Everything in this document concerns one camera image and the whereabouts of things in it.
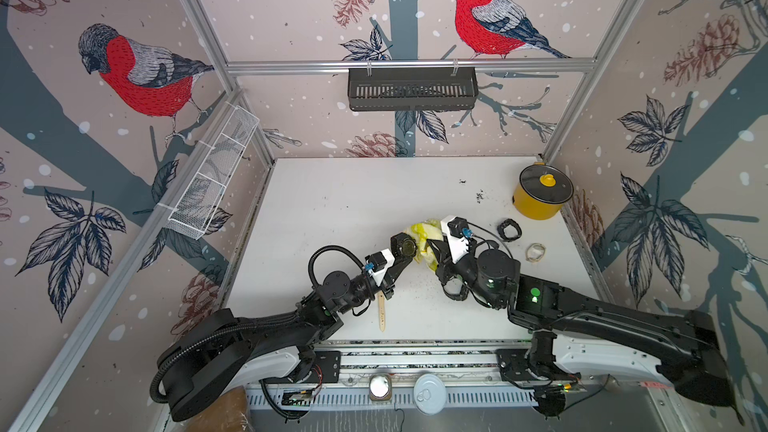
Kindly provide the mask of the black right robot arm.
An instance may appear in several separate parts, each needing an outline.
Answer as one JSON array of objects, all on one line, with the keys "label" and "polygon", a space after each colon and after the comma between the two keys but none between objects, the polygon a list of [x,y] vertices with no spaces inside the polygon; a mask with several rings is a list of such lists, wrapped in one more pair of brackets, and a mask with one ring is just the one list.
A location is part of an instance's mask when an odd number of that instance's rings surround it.
[{"label": "black right robot arm", "polygon": [[455,260],[449,244],[429,239],[437,259],[437,276],[445,285],[459,277],[463,288],[480,301],[503,309],[514,325],[531,331],[585,334],[650,355],[655,370],[675,391],[694,402],[735,407],[736,397],[713,318],[702,311],[659,315],[592,299],[556,282],[520,272],[520,262],[489,248],[475,255],[476,242]]}]

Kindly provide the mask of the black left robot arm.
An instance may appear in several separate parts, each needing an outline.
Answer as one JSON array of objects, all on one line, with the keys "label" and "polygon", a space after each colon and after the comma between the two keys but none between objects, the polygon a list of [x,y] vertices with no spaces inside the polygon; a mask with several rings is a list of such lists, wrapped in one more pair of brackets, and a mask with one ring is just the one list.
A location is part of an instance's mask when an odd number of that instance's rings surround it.
[{"label": "black left robot arm", "polygon": [[[348,257],[359,274],[351,278],[334,271],[319,280],[315,263],[329,252]],[[248,362],[291,347],[299,363],[287,373],[308,373],[314,345],[343,326],[342,314],[372,303],[378,293],[391,298],[395,282],[416,253],[415,242],[403,234],[364,261],[339,245],[321,247],[308,261],[312,290],[294,311],[262,318],[236,317],[229,308],[212,313],[158,358],[150,399],[168,405],[174,421],[185,421],[212,405]]]}]

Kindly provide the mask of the cream strap analog watch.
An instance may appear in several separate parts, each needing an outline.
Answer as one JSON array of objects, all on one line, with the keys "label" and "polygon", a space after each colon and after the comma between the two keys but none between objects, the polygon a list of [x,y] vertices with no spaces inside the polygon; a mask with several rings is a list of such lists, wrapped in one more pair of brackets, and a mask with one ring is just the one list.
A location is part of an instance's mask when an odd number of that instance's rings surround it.
[{"label": "cream strap analog watch", "polygon": [[526,260],[530,263],[540,262],[546,255],[547,249],[541,243],[532,243],[525,251]]}]

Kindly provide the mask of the yellow green frog towel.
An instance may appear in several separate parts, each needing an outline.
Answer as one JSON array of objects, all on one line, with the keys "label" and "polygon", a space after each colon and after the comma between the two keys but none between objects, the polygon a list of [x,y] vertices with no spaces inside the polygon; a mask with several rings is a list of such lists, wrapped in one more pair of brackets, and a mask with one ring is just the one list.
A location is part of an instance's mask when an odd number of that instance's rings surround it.
[{"label": "yellow green frog towel", "polygon": [[425,222],[407,227],[404,232],[416,242],[417,252],[414,257],[415,261],[417,263],[424,263],[432,272],[436,272],[438,260],[429,245],[429,241],[443,240],[441,223],[436,219],[428,219]]}]

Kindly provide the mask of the black digital watch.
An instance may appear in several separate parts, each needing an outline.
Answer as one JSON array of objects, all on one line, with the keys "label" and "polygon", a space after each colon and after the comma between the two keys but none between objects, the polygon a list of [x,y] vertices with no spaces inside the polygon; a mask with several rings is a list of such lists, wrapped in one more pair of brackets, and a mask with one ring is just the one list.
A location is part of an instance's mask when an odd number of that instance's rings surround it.
[{"label": "black digital watch", "polygon": [[395,261],[412,260],[418,251],[417,243],[413,237],[401,232],[391,237],[390,250]]},{"label": "black digital watch", "polygon": [[461,277],[453,277],[442,285],[443,293],[453,301],[462,302],[469,296],[469,288]]},{"label": "black digital watch", "polygon": [[497,225],[496,230],[500,239],[505,243],[517,241],[523,235],[522,227],[512,218],[502,220]]}]

